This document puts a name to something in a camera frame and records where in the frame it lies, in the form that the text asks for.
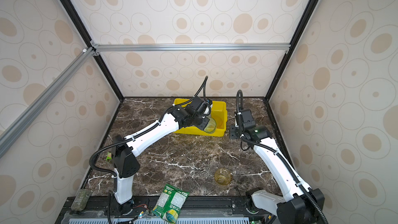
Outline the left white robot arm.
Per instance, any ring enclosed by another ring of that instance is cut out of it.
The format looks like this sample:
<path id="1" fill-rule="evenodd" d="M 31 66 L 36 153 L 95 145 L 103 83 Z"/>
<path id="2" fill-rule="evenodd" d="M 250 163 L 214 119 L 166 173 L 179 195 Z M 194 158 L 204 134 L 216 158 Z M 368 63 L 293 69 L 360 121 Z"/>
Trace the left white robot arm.
<path id="1" fill-rule="evenodd" d="M 115 137 L 115 142 L 97 150 L 89 159 L 89 166 L 96 171 L 108 173 L 114 179 L 114 198 L 122 205 L 133 199 L 133 178 L 141 165 L 137 157 L 149 146 L 172 132 L 187 127 L 204 131 L 210 123 L 212 100 L 194 96 L 167 108 L 161 117 L 146 128 L 125 137 Z M 96 166 L 97 157 L 112 150 L 113 169 Z"/>

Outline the green glass cup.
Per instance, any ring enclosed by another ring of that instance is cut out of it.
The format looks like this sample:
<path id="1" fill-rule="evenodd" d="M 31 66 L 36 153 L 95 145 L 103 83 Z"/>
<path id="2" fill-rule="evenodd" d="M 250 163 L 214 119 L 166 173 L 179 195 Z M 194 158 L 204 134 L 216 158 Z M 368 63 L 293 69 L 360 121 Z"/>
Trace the green glass cup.
<path id="1" fill-rule="evenodd" d="M 213 134 L 213 133 L 215 133 L 215 131 L 216 131 L 216 128 L 217 128 L 217 123 L 216 123 L 216 121 L 213 119 L 213 118 L 211 118 L 211 117 L 206 117 L 205 118 L 206 120 L 207 120 L 207 122 L 206 122 L 206 126 L 205 126 L 205 128 L 204 128 L 204 132 L 205 133 L 208 133 L 208 134 Z"/>

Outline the yellow glass cup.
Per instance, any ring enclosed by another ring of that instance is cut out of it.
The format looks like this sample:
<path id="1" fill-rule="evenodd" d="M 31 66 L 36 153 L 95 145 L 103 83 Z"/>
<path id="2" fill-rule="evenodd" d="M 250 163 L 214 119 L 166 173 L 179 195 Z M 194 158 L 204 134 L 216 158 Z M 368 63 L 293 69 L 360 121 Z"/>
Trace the yellow glass cup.
<path id="1" fill-rule="evenodd" d="M 219 168 L 214 174 L 214 179 L 219 185 L 227 186 L 232 181 L 232 174 L 225 168 Z"/>

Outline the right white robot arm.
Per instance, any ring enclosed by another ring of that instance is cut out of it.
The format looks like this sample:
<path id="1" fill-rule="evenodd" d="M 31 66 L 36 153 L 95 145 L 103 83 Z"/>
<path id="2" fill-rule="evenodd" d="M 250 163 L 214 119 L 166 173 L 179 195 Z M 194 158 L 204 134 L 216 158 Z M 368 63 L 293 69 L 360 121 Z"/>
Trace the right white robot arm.
<path id="1" fill-rule="evenodd" d="M 270 131 L 257 125 L 251 110 L 242 109 L 235 113 L 232 138 L 246 143 L 266 164 L 276 180 L 282 196 L 264 189 L 249 193 L 255 208 L 275 215 L 282 224 L 326 224 L 323 213 L 324 194 L 313 189 L 302 179 L 288 162 L 272 138 Z"/>

